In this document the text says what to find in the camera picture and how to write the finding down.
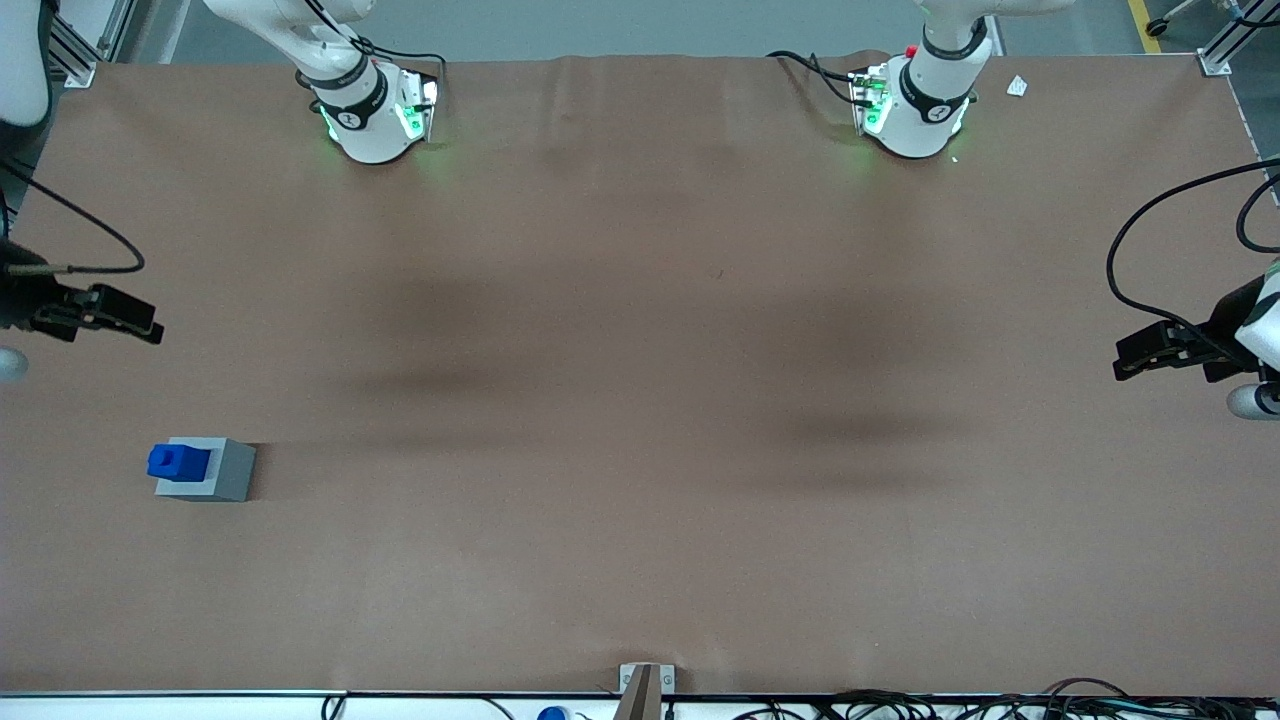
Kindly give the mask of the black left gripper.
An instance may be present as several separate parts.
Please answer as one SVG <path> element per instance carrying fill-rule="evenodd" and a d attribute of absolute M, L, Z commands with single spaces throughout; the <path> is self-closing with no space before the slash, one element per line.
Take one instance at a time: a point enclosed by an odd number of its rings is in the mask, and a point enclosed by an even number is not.
<path fill-rule="evenodd" d="M 1204 379 L 1211 384 L 1242 374 L 1267 380 L 1265 361 L 1235 340 L 1263 287 L 1265 277 L 1258 275 L 1221 297 L 1210 319 L 1199 325 L 1204 341 L 1193 329 L 1172 320 L 1156 322 L 1120 340 L 1112 363 L 1115 379 L 1124 382 L 1146 372 L 1203 366 Z"/>

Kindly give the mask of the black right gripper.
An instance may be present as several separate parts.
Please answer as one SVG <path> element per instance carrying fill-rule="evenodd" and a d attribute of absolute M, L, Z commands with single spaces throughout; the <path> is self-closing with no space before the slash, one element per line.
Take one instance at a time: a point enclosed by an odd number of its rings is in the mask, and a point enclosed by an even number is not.
<path fill-rule="evenodd" d="M 156 309 L 109 284 L 88 287 L 88 310 L 76 300 L 79 290 L 61 284 L 52 275 L 18 275 L 27 265 L 42 265 L 36 252 L 9 240 L 1 242 L 1 327 L 40 333 L 65 343 L 81 331 L 110 331 L 160 345 L 165 325 L 155 322 Z"/>

